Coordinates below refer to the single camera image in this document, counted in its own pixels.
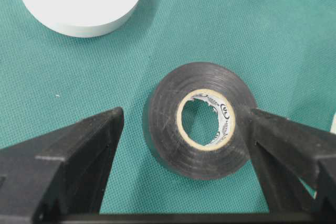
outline green fabric surface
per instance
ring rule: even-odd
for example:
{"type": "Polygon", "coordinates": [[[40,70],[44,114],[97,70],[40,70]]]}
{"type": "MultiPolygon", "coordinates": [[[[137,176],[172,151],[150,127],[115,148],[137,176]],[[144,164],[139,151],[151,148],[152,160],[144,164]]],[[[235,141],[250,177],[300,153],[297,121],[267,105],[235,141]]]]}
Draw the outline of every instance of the green fabric surface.
{"type": "Polygon", "coordinates": [[[143,105],[182,64],[220,64],[246,82],[261,109],[327,131],[331,125],[336,0],[140,0],[124,26],[89,39],[49,30],[21,0],[0,5],[0,148],[124,109],[102,212],[268,210],[251,162],[203,182],[172,174],[151,156],[143,105]]]}

